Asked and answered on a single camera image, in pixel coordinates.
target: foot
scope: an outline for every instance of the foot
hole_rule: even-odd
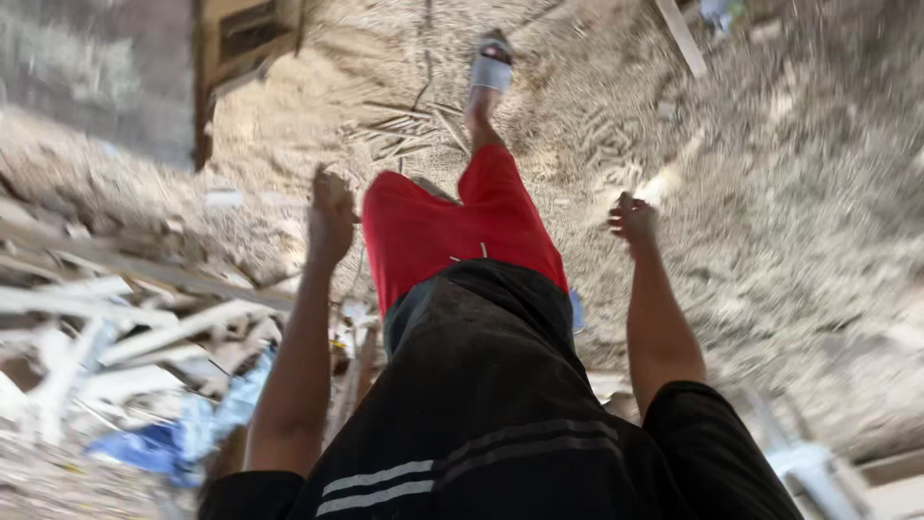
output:
[[[481,49],[481,55],[506,64],[513,63],[508,53],[495,46]],[[501,102],[501,95],[500,91],[489,87],[472,87],[471,94],[468,96],[468,105],[464,111],[465,126],[472,130],[478,126],[490,124],[494,109]]]

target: sandy ground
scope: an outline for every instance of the sandy ground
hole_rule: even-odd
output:
[[[752,41],[768,19],[782,34]],[[455,192],[466,157],[448,133],[401,165],[372,163],[385,141],[347,135],[387,117],[361,103],[410,106],[425,86],[419,106],[462,106],[473,42],[501,29],[516,73],[496,126],[587,307],[585,364],[626,367],[631,264],[603,222],[632,190],[661,210],[715,383],[787,393],[819,440],[862,461],[924,439],[922,24],[914,0],[755,0],[727,38],[691,26],[711,67],[693,80],[640,0],[320,2],[301,55],[221,101],[200,175],[15,110],[0,168],[100,233],[156,237],[181,217],[183,239],[151,239],[146,255],[271,283],[298,272],[299,202],[320,163],[360,193],[383,167]],[[206,206],[224,189],[245,205]],[[338,295],[371,297],[361,256],[357,239]]]

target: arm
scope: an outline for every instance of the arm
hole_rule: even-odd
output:
[[[655,394],[672,381],[705,382],[706,364],[664,271],[655,239],[655,212],[627,193],[610,212],[616,236],[635,259],[626,339],[629,373],[644,417]]]
[[[246,471],[282,470],[306,476],[321,456],[330,400],[328,299],[334,268],[353,241],[353,200],[335,200],[322,173],[314,179],[310,252],[288,330],[266,380],[247,438]]]

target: white stripe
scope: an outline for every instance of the white stripe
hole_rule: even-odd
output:
[[[392,478],[400,477],[408,473],[430,471],[432,467],[433,461],[417,461],[397,465],[391,469],[384,469],[371,475],[354,475],[352,477],[341,478],[340,480],[335,480],[328,484],[327,487],[324,488],[322,496],[331,491],[337,491],[338,489],[352,488],[353,486],[369,486],[370,484],[391,480]]]
[[[345,497],[343,499],[326,501],[325,503],[321,504],[321,507],[318,508],[318,513],[316,513],[315,516],[321,516],[325,513],[333,513],[334,511],[340,511],[353,507],[369,507],[382,501],[390,501],[391,499],[400,497],[402,495],[410,495],[413,493],[429,493],[431,489],[433,489],[432,480],[405,482],[404,484],[398,484],[393,488],[383,489],[368,495],[355,495],[352,497]]]

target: man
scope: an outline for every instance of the man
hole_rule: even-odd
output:
[[[561,256],[491,127],[505,43],[480,48],[462,204],[385,172],[363,208],[389,366],[321,453],[328,293],[352,201],[315,180],[296,308],[250,425],[245,471],[200,518],[799,518],[732,407],[704,384],[655,213],[611,213],[635,276],[628,350],[642,427],[607,414],[574,354]]]

